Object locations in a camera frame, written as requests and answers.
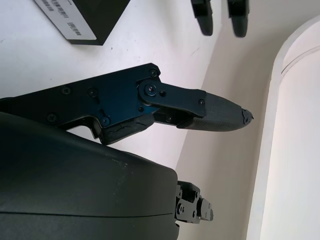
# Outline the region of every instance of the textured grip pad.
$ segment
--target textured grip pad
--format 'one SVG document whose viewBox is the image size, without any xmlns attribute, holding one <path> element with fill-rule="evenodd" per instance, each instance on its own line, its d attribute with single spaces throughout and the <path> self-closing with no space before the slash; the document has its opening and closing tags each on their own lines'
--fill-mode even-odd
<svg viewBox="0 0 320 240">
<path fill-rule="evenodd" d="M 251 112 L 241 106 L 210 93 L 205 97 L 206 116 L 193 117 L 177 128 L 211 132 L 228 132 L 247 126 L 253 119 Z"/>
</svg>

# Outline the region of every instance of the white wall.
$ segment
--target white wall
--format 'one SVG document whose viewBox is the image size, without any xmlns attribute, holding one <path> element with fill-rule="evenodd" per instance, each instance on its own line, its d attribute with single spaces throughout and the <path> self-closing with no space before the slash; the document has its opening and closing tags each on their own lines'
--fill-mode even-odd
<svg viewBox="0 0 320 240">
<path fill-rule="evenodd" d="M 261 240 L 320 239 L 319 62 L 317 51 L 282 79 Z"/>
<path fill-rule="evenodd" d="M 290 34 L 319 9 L 317 0 L 252 0 L 247 36 L 238 39 L 222 1 L 222 29 L 202 89 L 249 109 L 255 120 L 235 132 L 188 132 L 176 170 L 200 187 L 215 218 L 181 228 L 181 239 L 246 239 L 273 63 Z"/>
<path fill-rule="evenodd" d="M 190 0 L 131 0 L 103 46 L 71 45 L 33 0 L 0 0 L 0 98 L 154 63 L 164 83 L 202 86 L 221 28 L 203 36 Z M 93 139 L 89 130 L 72 132 Z M 175 168 L 187 131 L 155 124 L 113 147 Z"/>
</svg>

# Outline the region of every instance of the white curved panel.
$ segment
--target white curved panel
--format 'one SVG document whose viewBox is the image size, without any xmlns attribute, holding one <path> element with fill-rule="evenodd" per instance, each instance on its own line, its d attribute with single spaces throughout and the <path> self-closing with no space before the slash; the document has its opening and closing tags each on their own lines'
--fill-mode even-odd
<svg viewBox="0 0 320 240">
<path fill-rule="evenodd" d="M 282 80 L 261 240 L 320 239 L 320 52 Z"/>
<path fill-rule="evenodd" d="M 283 60 L 283 68 L 303 53 L 320 46 L 320 22 L 316 22 L 300 35 L 288 50 Z"/>
</svg>

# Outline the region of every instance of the hex bolt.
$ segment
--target hex bolt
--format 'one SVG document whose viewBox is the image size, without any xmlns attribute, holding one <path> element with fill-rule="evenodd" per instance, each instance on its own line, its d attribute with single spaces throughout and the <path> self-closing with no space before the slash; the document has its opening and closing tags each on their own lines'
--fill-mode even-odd
<svg viewBox="0 0 320 240">
<path fill-rule="evenodd" d="M 69 95 L 71 93 L 71 89 L 67 86 L 64 86 L 62 89 L 61 89 L 61 92 L 64 94 L 64 95 Z"/>
<path fill-rule="evenodd" d="M 52 124 L 55 123 L 57 119 L 58 119 L 58 116 L 55 113 L 49 113 L 48 116 L 46 116 L 46 120 Z"/>
<path fill-rule="evenodd" d="M 151 77 L 157 77 L 158 76 L 158 71 L 156 69 L 152 68 L 150 70 L 150 75 L 151 75 Z"/>
<path fill-rule="evenodd" d="M 153 84 L 147 84 L 144 87 L 145 93 L 150 97 L 153 97 L 156 95 L 156 89 L 157 89 L 156 86 Z"/>
<path fill-rule="evenodd" d="M 110 119 L 107 116 L 102 117 L 100 118 L 100 124 L 102 127 L 106 127 L 110 124 Z"/>
<path fill-rule="evenodd" d="M 88 93 L 88 96 L 91 98 L 98 97 L 98 90 L 94 87 L 90 88 L 87 93 Z"/>
</svg>

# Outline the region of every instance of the white surface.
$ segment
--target white surface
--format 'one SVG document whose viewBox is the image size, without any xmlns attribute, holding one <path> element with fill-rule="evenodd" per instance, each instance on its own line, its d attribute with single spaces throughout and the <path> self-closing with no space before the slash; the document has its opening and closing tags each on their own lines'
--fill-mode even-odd
<svg viewBox="0 0 320 240">
<path fill-rule="evenodd" d="M 226 2 L 222 1 L 222 29 L 202 89 L 247 108 L 255 119 L 229 133 L 188 132 L 176 171 L 212 203 L 214 220 L 181 227 L 182 240 L 244 240 L 247 232 L 247 239 L 259 239 L 259 216 L 250 219 L 249 229 L 248 222 L 254 189 L 256 196 L 266 193 L 263 183 L 267 182 L 255 188 L 255 179 L 272 67 L 286 39 L 320 9 L 318 0 L 251 0 L 247 36 L 239 39 L 233 36 Z M 264 134 L 269 137 L 273 132 Z M 268 149 L 263 153 L 270 156 Z M 259 176 L 268 178 L 269 165 L 260 167 Z M 264 199 L 255 205 L 259 211 L 261 204 Z"/>
<path fill-rule="evenodd" d="M 263 134 L 260 147 L 258 148 L 258 165 L 256 176 L 254 178 L 254 191 L 247 229 L 247 240 L 258 240 L 261 237 L 279 89 L 283 79 L 282 72 L 291 62 L 291 60 L 288 60 L 290 59 L 288 56 L 291 56 L 291 59 L 295 59 L 300 56 L 303 51 L 308 51 L 307 46 L 309 46 L 309 48 L 313 48 L 315 46 L 314 44 L 310 45 L 309 43 L 313 42 L 315 38 L 319 39 L 316 34 L 319 32 L 317 30 L 317 22 L 319 21 L 320 16 L 315 17 L 295 30 L 282 45 L 274 60 L 270 84 L 269 88 L 267 88 L 267 101 L 265 101 L 266 111 L 262 116 L 264 117 Z M 297 40 L 301 43 L 301 48 L 295 44 L 297 43 Z"/>
<path fill-rule="evenodd" d="M 34 0 L 66 39 L 96 40 L 72 0 Z"/>
<path fill-rule="evenodd" d="M 203 36 L 189 0 L 131 0 L 104 46 L 71 45 L 33 0 L 0 0 L 0 98 L 14 97 L 146 63 L 164 83 L 201 88 L 221 27 Z M 93 139 L 84 128 L 72 131 Z M 113 147 L 175 168 L 187 131 L 154 124 Z"/>
<path fill-rule="evenodd" d="M 320 239 L 319 62 L 317 51 L 282 79 L 261 240 Z"/>
</svg>

